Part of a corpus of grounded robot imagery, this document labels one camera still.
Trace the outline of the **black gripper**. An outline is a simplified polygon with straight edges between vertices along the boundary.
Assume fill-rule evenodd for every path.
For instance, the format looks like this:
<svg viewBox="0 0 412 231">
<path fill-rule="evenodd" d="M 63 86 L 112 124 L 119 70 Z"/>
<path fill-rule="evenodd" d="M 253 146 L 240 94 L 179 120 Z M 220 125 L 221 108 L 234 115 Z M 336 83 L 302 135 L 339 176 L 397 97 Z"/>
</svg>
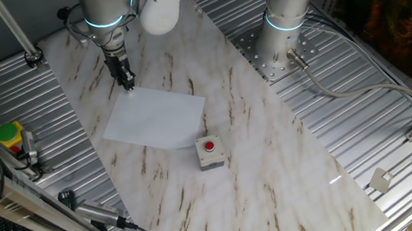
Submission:
<svg viewBox="0 0 412 231">
<path fill-rule="evenodd" d="M 127 52 L 124 47 L 110 51 L 105 50 L 105 64 L 110 75 L 117 80 L 118 85 L 127 91 L 133 91 L 135 86 L 135 74 L 127 66 Z"/>
</svg>

